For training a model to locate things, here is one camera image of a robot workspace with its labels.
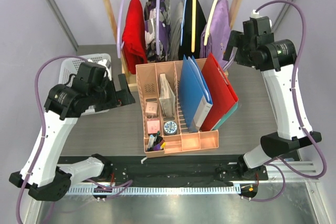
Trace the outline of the red trousers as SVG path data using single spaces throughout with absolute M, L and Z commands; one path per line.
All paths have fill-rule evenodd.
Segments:
M 147 63 L 145 25 L 140 0 L 131 0 L 122 34 L 123 52 L 128 71 L 136 74 L 136 65 Z

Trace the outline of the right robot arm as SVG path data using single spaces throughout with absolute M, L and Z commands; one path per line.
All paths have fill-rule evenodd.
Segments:
M 223 59 L 236 50 L 237 64 L 259 70 L 277 123 L 277 131 L 260 138 L 260 144 L 238 158 L 237 174 L 248 180 L 266 162 L 291 151 L 319 143 L 321 133 L 307 119 L 297 74 L 297 53 L 292 41 L 275 41 L 268 17 L 251 18 L 243 31 L 230 33 Z

